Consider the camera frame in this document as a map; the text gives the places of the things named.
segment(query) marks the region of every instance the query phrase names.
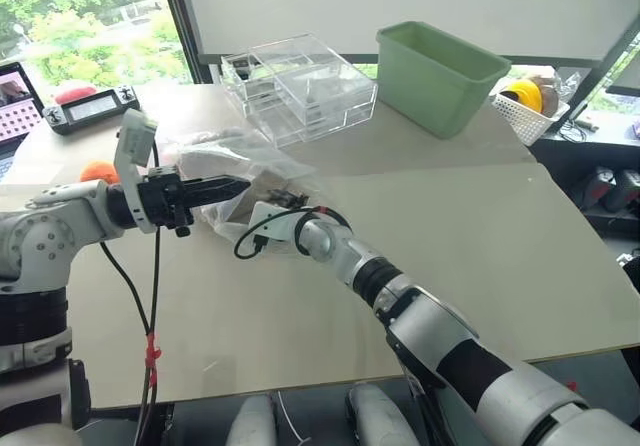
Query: yellow object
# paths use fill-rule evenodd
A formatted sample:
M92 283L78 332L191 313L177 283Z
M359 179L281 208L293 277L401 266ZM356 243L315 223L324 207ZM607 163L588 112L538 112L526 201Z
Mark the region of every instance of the yellow object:
M107 161L91 161L85 166L80 175L80 181L93 181L94 179L104 179L109 184L120 182L116 168Z
M530 79L519 79L511 83L505 91L512 91L518 95L518 102L536 113L542 112L542 94L536 83Z

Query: cable connector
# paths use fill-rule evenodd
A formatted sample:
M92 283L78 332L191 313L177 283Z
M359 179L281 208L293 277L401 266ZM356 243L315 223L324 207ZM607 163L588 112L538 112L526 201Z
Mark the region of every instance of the cable connector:
M262 250L267 247L268 242L269 238L262 236L261 234L256 234L253 237L253 252L255 254L260 254Z
M162 355L162 350L155 346L156 336L154 333L147 334L147 350L144 359L145 366L149 368L149 386L154 387L158 384L158 370L156 369L156 360Z

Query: orange ball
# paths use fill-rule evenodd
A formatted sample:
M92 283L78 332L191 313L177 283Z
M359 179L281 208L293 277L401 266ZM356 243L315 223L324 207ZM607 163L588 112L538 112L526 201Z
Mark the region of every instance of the orange ball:
M94 179L104 179L109 184L120 182L116 168L107 161L92 161L85 166L80 175L80 181L93 181Z

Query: white wall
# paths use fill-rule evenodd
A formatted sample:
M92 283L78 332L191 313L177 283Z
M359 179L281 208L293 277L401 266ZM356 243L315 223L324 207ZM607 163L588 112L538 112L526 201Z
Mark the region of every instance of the white wall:
M340 53L377 53L375 32L422 20L505 55L600 60L640 0L189 0L201 53L305 32Z

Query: white basket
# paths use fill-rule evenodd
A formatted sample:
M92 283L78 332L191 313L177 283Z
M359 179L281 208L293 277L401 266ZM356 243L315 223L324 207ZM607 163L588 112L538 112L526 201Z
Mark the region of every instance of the white basket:
M501 94L496 95L493 105L509 121L520 141L526 146L531 146L535 143L549 126L569 111L569 105L560 101L556 114L551 118L547 118Z

